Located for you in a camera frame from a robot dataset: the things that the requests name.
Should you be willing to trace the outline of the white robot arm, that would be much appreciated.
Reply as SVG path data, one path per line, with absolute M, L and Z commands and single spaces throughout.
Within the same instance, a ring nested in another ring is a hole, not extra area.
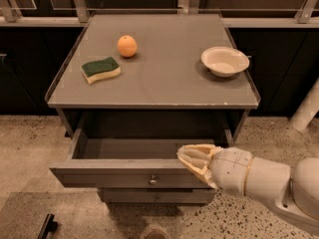
M 237 147 L 188 144 L 177 159 L 214 190 L 254 199 L 282 220 L 313 235 L 319 234 L 318 144 L 295 165 L 253 155 Z

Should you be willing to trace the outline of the round robot base foot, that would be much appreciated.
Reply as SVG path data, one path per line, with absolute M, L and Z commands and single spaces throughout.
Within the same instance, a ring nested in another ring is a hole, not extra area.
M 160 227 L 148 227 L 140 239 L 169 239 L 167 233 Z

